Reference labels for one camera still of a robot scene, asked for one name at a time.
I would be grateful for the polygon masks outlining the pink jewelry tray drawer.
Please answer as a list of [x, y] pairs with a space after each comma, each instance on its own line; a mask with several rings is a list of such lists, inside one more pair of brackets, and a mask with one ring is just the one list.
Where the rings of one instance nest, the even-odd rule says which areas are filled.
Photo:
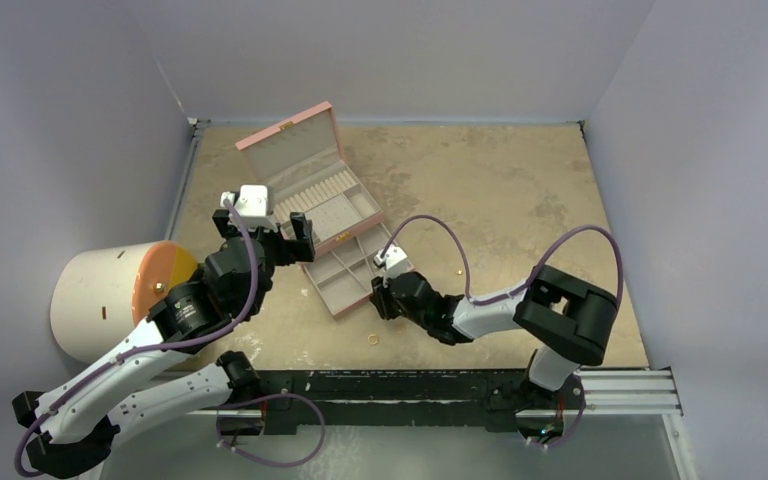
[[303, 267], [324, 305], [337, 319], [367, 303], [371, 281], [379, 274], [373, 258], [385, 246], [390, 231], [383, 223], [336, 237], [333, 249], [317, 253], [313, 263]]

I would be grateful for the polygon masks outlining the pink jewelry box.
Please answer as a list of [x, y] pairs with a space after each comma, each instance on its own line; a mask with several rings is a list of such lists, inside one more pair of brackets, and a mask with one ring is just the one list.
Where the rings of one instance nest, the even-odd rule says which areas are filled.
[[273, 219], [291, 235], [290, 215], [312, 222], [319, 254], [356, 243], [365, 255], [386, 242], [385, 216], [348, 164], [333, 105], [319, 103], [236, 143], [258, 183], [272, 188]]

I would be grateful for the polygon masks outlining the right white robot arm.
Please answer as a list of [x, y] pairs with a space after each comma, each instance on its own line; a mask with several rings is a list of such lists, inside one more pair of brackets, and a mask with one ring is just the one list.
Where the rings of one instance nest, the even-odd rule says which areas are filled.
[[371, 303], [384, 320], [403, 317], [446, 345], [524, 330], [542, 343], [521, 381], [524, 399], [544, 407], [581, 366], [600, 366], [620, 301], [612, 293], [546, 265], [530, 286], [497, 300], [443, 295], [420, 273], [376, 276]]

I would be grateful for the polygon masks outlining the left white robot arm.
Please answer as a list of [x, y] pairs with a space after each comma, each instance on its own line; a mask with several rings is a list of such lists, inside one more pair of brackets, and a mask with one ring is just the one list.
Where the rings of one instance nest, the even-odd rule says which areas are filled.
[[213, 221], [221, 247], [185, 268], [119, 344], [62, 386], [13, 399], [26, 429], [14, 454], [20, 476], [78, 476], [155, 425], [202, 408], [244, 409], [262, 394], [258, 372], [236, 351], [186, 378], [148, 384], [256, 315], [277, 267], [315, 258], [312, 222], [302, 213], [290, 216], [291, 239], [268, 219], [234, 210], [216, 210]]

